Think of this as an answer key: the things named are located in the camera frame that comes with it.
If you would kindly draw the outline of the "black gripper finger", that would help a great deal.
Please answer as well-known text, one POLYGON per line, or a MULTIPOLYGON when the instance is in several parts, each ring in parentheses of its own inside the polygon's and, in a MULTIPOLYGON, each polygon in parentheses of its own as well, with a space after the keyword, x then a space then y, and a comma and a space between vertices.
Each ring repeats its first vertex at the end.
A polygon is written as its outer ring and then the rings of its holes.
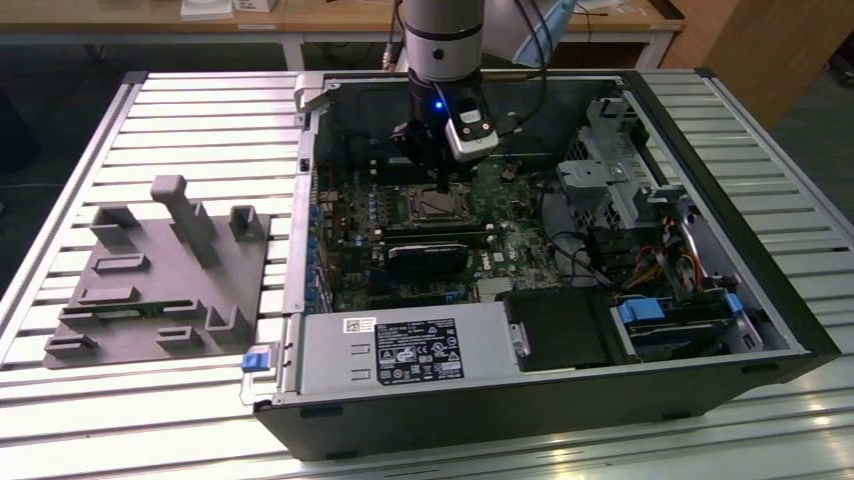
POLYGON ((433 173, 437 190, 445 193, 446 155, 430 127, 419 121, 405 122, 395 127, 390 139, 409 160, 433 173))
POLYGON ((453 150, 442 151, 442 191, 448 192, 450 183, 466 175, 466 163, 457 160, 453 150))

